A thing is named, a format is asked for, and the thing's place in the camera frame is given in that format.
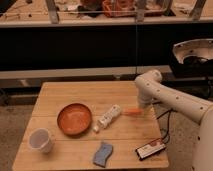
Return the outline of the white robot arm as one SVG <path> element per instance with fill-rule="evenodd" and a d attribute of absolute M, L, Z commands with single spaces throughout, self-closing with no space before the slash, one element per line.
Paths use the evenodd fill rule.
<path fill-rule="evenodd" d="M 213 102 L 166 87 L 159 70 L 136 77 L 138 104 L 146 108 L 155 98 L 200 125 L 191 171 L 213 171 Z"/>

